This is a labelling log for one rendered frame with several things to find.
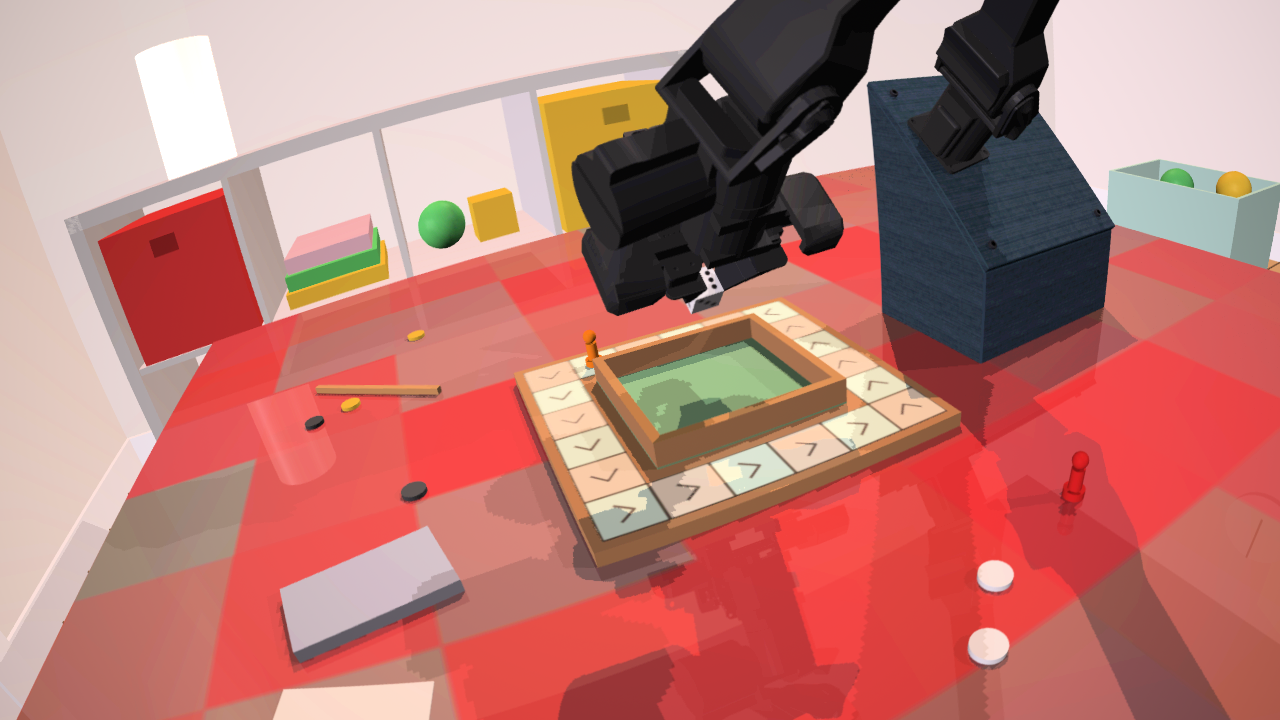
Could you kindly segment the white flat round disc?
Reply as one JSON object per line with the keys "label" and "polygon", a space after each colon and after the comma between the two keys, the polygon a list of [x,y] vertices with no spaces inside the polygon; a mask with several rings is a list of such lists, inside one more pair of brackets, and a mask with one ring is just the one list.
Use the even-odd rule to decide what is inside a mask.
{"label": "white flat round disc", "polygon": [[974,632],[966,644],[968,652],[978,664],[998,664],[1009,653],[1009,638],[993,628]]}
{"label": "white flat round disc", "polygon": [[1014,571],[1007,562],[989,560],[977,571],[977,582],[986,591],[1006,591],[1012,584]]}

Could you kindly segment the red pawn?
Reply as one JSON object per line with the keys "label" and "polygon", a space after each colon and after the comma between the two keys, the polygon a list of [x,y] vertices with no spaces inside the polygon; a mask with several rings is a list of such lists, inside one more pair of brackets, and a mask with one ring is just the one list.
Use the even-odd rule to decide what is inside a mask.
{"label": "red pawn", "polygon": [[1062,498],[1070,502],[1080,502],[1085,495],[1085,486],[1083,486],[1085,477],[1085,468],[1089,464],[1089,456],[1084,451],[1073,454],[1073,468],[1070,473],[1070,479],[1062,484]]}

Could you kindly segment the wooden square board with arrow track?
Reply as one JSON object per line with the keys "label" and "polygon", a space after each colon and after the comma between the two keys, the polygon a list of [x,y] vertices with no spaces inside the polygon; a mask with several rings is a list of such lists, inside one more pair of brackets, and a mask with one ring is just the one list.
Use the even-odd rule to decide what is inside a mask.
{"label": "wooden square board with arrow track", "polygon": [[[929,389],[918,384],[916,380],[908,378],[908,375],[904,375],[902,372],[899,372],[895,366],[890,366],[890,364],[881,360],[881,357],[877,357],[874,354],[870,354],[865,348],[861,348],[861,346],[854,343],[852,340],[849,340],[846,336],[840,334],[838,331],[835,331],[826,323],[820,322],[819,319],[817,319],[817,316],[812,316],[810,314],[803,311],[801,309],[796,307],[794,304],[790,304],[785,299],[771,299],[765,302],[755,304],[731,313],[721,313],[713,316],[707,316],[698,322],[690,322],[684,325],[676,325],[666,331],[658,331],[652,334],[644,334],[634,340],[626,340],[616,345],[609,345],[598,348],[598,352],[605,348],[617,347],[620,345],[627,345],[637,340],[645,340],[655,334],[676,331],[687,325],[708,322],[717,316],[742,313],[748,309],[758,307],[778,300],[782,304],[787,305],[788,307],[792,307],[803,316],[810,319],[810,322],[814,322],[817,325],[820,325],[820,328],[823,328],[824,331],[828,331],[831,334],[835,334],[835,337],[844,341],[844,343],[849,345],[850,347],[858,350],[859,352],[873,360],[873,363],[877,363],[879,366],[891,372],[893,375],[899,377],[900,380],[904,380],[909,386],[913,386],[914,389],[920,391],[922,395],[927,396],[927,398],[931,398],[934,401],[934,404],[938,404],[940,406],[945,407],[947,413],[942,413],[938,416],[933,416],[925,421],[922,421],[914,427],[909,427],[904,430],[895,433],[893,436],[877,441],[876,443],[867,445],[865,447],[858,448],[850,454],[845,454],[827,462],[822,462],[820,465],[817,465],[814,468],[799,471],[794,477],[787,477],[783,480],[777,480],[774,483],[771,483],[771,486],[764,486],[762,488],[753,489],[751,492],[748,492],[745,495],[739,495],[721,503],[716,503],[707,509],[690,512],[682,518],[662,521],[654,527],[649,527],[643,530],[621,536],[613,541],[602,542],[595,527],[593,525],[593,520],[591,518],[589,518],[588,510],[585,509],[582,500],[580,498],[579,492],[573,486],[573,482],[571,480],[570,473],[564,468],[564,462],[561,457],[561,454],[556,448],[554,441],[552,439],[547,424],[543,420],[541,413],[538,409],[538,404],[532,398],[529,383],[524,377],[524,373],[534,372],[544,366],[556,365],[558,363],[564,363],[575,357],[582,357],[588,355],[588,352],[577,354],[570,357],[563,357],[554,363],[547,363],[540,366],[532,366],[524,372],[516,372],[513,373],[516,386],[518,387],[518,391],[524,398],[524,404],[529,410],[529,415],[531,416],[532,424],[538,430],[538,436],[541,441],[543,447],[545,448],[547,456],[550,461],[550,466],[553,468],[553,471],[556,473],[556,477],[559,480],[561,489],[563,491],[564,497],[570,503],[570,509],[573,512],[573,518],[579,524],[579,528],[582,533],[584,539],[586,541],[588,548],[590,550],[594,561],[596,562],[596,568],[607,566],[611,562],[617,562],[620,560],[630,559],[637,553],[644,553],[652,550],[657,550],[662,546],[673,543],[676,541],[684,541],[691,536],[698,536],[701,532],[710,530],[716,527],[724,525],[726,523],[730,521],[735,521],[739,518],[745,518],[763,509],[769,509],[776,503],[782,503],[788,498],[794,498],[806,492],[810,492],[812,489],[817,489],[818,487],[826,486],[832,480],[837,480],[842,477],[849,477],[849,474],[859,471],[864,468],[869,468],[876,462],[881,462],[888,457],[901,454],[904,450],[911,448],[913,446],[920,445],[922,442],[925,442],[927,439],[940,436],[947,430],[961,427],[960,410],[954,407],[951,404],[945,402],[943,398],[940,398],[938,396],[933,395]],[[856,395],[852,395],[851,391],[846,389],[847,404],[832,407],[824,413],[818,413],[817,415],[813,416],[806,416],[803,420],[794,421],[788,425],[780,427],[774,430],[768,430],[759,436],[754,436],[736,445],[731,445],[728,447],[716,450],[710,454],[704,454],[701,456],[692,457],[684,462],[678,462],[669,468],[663,468],[658,470],[657,466],[652,462],[652,459],[646,455],[643,446],[637,442],[632,432],[625,424],[623,419],[620,416],[620,413],[617,413],[613,404],[611,404],[611,400],[605,396],[602,387],[596,383],[596,375],[590,375],[580,380],[582,382],[582,386],[585,386],[585,388],[588,389],[588,393],[593,397],[593,401],[596,404],[596,407],[605,418],[605,421],[614,432],[614,436],[618,437],[621,445],[623,445],[626,452],[634,461],[635,466],[637,468],[637,471],[643,474],[646,483],[673,475],[675,473],[684,471],[690,468],[696,468],[701,464],[714,461],[717,459],[728,456],[731,454],[737,454],[746,448],[753,448],[756,445],[763,445],[782,436],[788,436],[796,430],[803,430],[806,427],[813,427],[820,421],[829,420],[844,413],[849,413],[852,409],[867,405],[864,401],[861,401],[861,398],[859,398]]]}

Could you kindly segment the tan wooden stick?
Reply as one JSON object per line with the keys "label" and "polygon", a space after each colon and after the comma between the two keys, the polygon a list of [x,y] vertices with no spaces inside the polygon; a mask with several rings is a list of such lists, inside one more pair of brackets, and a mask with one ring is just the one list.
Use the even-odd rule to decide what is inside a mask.
{"label": "tan wooden stick", "polygon": [[442,395],[442,386],[317,386],[328,395]]}

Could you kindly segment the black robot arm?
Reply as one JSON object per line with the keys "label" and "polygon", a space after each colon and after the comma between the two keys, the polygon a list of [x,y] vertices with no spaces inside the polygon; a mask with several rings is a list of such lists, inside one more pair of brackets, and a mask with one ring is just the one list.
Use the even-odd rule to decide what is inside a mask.
{"label": "black robot arm", "polygon": [[[666,122],[571,164],[582,215],[608,250],[721,202],[767,206],[794,156],[835,124],[867,74],[876,28],[900,0],[735,0],[658,81]],[[934,69],[948,86],[908,120],[948,174],[989,158],[1039,113],[1044,26],[1059,0],[984,0],[945,28]],[[700,83],[710,74],[727,96]]]}

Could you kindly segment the white die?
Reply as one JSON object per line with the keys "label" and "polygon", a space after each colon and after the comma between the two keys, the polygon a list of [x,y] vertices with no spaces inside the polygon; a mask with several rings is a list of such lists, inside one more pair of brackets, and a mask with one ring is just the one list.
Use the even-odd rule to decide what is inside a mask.
{"label": "white die", "polygon": [[708,307],[719,306],[721,299],[724,293],[721,281],[716,275],[713,268],[708,270],[707,266],[701,266],[700,274],[708,290],[701,293],[700,297],[687,304],[691,314],[700,313]]}

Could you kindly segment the orange pawn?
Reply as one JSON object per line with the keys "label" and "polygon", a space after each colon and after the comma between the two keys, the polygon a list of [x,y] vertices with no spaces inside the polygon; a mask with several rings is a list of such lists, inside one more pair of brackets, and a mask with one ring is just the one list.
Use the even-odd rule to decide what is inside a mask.
{"label": "orange pawn", "polygon": [[602,357],[602,355],[598,354],[598,348],[596,348],[596,341],[595,341],[596,340],[596,334],[595,334],[594,331],[585,331],[582,333],[582,340],[586,342],[585,345],[586,345],[586,350],[588,350],[588,357],[585,359],[586,366],[594,368],[593,366],[593,359],[594,357]]}

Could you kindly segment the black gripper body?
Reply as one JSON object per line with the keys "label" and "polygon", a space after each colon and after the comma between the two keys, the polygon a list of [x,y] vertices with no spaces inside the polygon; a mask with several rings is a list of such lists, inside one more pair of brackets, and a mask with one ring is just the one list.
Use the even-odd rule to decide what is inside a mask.
{"label": "black gripper body", "polygon": [[782,227],[794,225],[806,256],[835,249],[844,218],[820,181],[803,170],[786,176],[781,187],[767,206],[749,210],[716,202],[709,211],[657,232],[659,240],[623,249],[605,249],[589,228],[582,258],[605,311],[620,316],[657,304],[667,288],[698,281],[701,263],[709,270],[778,249]]}

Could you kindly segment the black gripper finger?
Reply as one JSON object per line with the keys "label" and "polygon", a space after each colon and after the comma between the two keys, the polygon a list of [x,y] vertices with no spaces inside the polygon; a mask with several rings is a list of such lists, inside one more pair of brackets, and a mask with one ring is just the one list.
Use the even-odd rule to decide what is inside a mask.
{"label": "black gripper finger", "polygon": [[[657,236],[657,233],[652,234],[652,236],[648,236],[646,238],[648,238],[649,242],[654,241],[654,240],[659,240],[658,236]],[[668,299],[671,299],[671,300],[684,299],[685,304],[689,304],[692,300],[700,297],[700,295],[704,293],[707,290],[708,290],[707,284],[703,281],[701,274],[699,272],[698,281],[692,281],[692,282],[690,282],[687,284],[681,284],[678,287],[667,288],[666,290],[666,296]]]}
{"label": "black gripper finger", "polygon": [[763,252],[754,258],[745,258],[736,263],[726,264],[724,266],[716,266],[714,272],[726,291],[733,288],[736,284],[741,284],[745,281],[753,281],[758,275],[785,266],[787,261],[788,258],[780,243],[778,249],[771,249],[768,252]]}

